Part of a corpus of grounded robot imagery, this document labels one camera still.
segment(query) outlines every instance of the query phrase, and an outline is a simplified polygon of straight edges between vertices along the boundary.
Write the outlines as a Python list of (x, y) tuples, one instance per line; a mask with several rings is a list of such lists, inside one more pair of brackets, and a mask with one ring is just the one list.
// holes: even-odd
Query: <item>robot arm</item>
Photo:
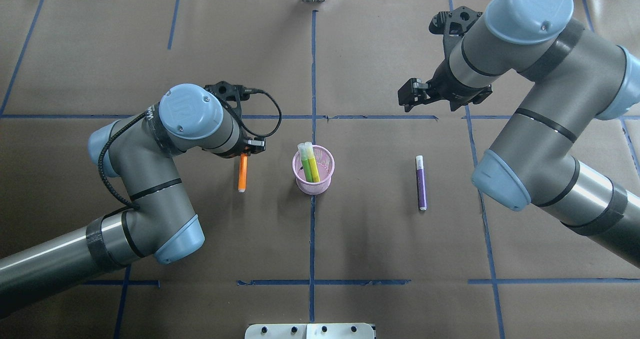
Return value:
[(121, 177), (130, 202), (120, 197), (127, 207), (0, 259), (0, 318), (148, 255), (169, 264), (198, 250), (204, 234), (172, 157), (196, 146), (224, 158), (265, 150), (275, 129), (250, 138), (240, 119), (240, 102), (253, 93), (264, 92), (224, 81), (179, 84), (144, 114), (94, 132), (92, 161)]
[[(640, 102), (640, 60), (572, 13), (572, 0), (493, 0), (482, 16), (464, 7), (450, 20), (437, 15), (446, 59), (427, 83), (410, 79), (399, 104), (479, 104), (510, 69), (535, 82), (471, 181), (514, 211), (533, 203), (640, 268), (640, 198), (569, 155), (593, 118), (617, 118)], [(447, 48), (465, 22), (468, 32)]]

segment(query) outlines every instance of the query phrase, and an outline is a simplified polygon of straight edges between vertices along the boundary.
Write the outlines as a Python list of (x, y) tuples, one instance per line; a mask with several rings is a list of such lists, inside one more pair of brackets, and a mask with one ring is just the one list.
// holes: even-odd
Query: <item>pen holder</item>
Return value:
[(308, 182), (305, 180), (305, 171), (302, 168), (302, 162), (300, 161), (300, 153), (295, 152), (293, 161), (291, 161), (291, 168), (295, 175), (295, 183), (300, 188), (302, 193), (315, 196), (329, 188), (331, 184), (331, 175), (334, 173), (334, 157), (329, 150), (320, 145), (313, 146), (313, 154), (315, 155), (315, 162), (318, 166), (318, 174), (320, 175), (319, 182)]

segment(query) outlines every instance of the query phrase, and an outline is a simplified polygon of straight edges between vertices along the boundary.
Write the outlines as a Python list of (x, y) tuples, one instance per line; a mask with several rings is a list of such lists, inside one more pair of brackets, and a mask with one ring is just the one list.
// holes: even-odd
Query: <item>light blue joint cap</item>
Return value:
[(626, 68), (622, 85), (617, 91), (617, 95), (604, 111), (596, 115), (596, 119), (608, 121), (615, 119), (631, 109), (631, 106), (640, 102), (640, 59), (631, 55), (629, 50), (624, 50), (626, 56)]
[(204, 243), (204, 233), (195, 214), (153, 255), (160, 264), (171, 264), (195, 252)]
[[(114, 125), (118, 123), (119, 120), (112, 122), (109, 125), (103, 126), (100, 129), (94, 131), (91, 136), (89, 136), (89, 143), (87, 143), (87, 150), (89, 150), (89, 157), (91, 157), (91, 161), (94, 165), (98, 165), (98, 157), (100, 157), (100, 152), (103, 151), (105, 144), (109, 141), (109, 138), (112, 136), (112, 129), (114, 129)], [(104, 155), (103, 166), (104, 173), (107, 177), (116, 178), (119, 177), (116, 170), (112, 166), (112, 161), (109, 159), (109, 150), (107, 150)]]
[(224, 109), (218, 99), (196, 84), (178, 84), (160, 100), (160, 120), (171, 134), (203, 139), (222, 124)]
[(484, 22), (494, 36), (516, 45), (555, 38), (574, 13), (574, 0), (493, 0)]
[(531, 203), (531, 196), (518, 175), (493, 150), (484, 157), (471, 175), (471, 182), (482, 193), (508, 209), (519, 212)]

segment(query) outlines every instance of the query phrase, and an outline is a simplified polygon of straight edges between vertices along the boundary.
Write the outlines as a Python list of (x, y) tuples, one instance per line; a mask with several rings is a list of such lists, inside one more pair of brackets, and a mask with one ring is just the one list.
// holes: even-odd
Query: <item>green marker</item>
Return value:
[(313, 177), (311, 176), (309, 157), (307, 156), (307, 150), (304, 143), (299, 143), (297, 145), (297, 152), (300, 153), (300, 162), (302, 163), (302, 169), (304, 170), (304, 180), (311, 183), (313, 182)]
[(309, 159), (309, 168), (311, 169), (311, 178), (314, 183), (320, 182), (320, 174), (318, 173), (318, 164), (316, 163), (316, 155), (314, 154), (314, 146), (311, 141), (304, 143), (306, 149), (306, 157)]

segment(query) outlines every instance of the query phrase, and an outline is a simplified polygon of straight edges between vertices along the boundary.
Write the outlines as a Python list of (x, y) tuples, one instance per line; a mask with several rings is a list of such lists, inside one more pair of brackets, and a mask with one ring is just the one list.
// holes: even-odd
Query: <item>purple marker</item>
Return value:
[(415, 157), (415, 177), (418, 181), (418, 208), (427, 210), (427, 184), (425, 183), (425, 163), (422, 155)]

